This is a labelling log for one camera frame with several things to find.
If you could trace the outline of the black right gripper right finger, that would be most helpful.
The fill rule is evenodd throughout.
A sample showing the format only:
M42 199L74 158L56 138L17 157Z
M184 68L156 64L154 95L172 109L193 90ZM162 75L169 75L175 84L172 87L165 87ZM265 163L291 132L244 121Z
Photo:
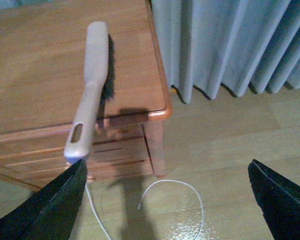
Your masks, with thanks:
M248 176L275 240L300 240L300 186L254 159Z

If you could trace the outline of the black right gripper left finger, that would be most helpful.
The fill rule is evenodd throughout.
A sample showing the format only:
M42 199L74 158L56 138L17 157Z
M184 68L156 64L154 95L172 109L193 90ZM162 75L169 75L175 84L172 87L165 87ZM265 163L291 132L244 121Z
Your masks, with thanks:
M0 240L68 240L87 180L79 160L28 200L0 219Z

